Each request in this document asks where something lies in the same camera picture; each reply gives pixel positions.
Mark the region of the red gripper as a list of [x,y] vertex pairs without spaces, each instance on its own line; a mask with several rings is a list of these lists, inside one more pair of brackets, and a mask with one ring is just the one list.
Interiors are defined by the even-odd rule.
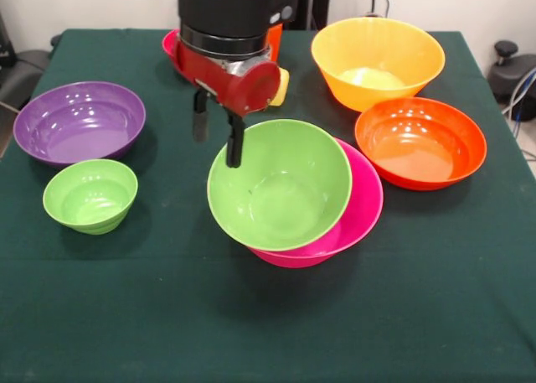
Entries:
[[271,50],[246,60],[224,60],[208,57],[187,46],[180,38],[173,48],[178,72],[197,91],[193,98],[193,139],[208,138],[207,101],[214,98],[227,110],[230,135],[227,142],[226,164],[241,165],[245,123],[242,117],[263,111],[276,100],[281,85],[281,68],[271,60]]

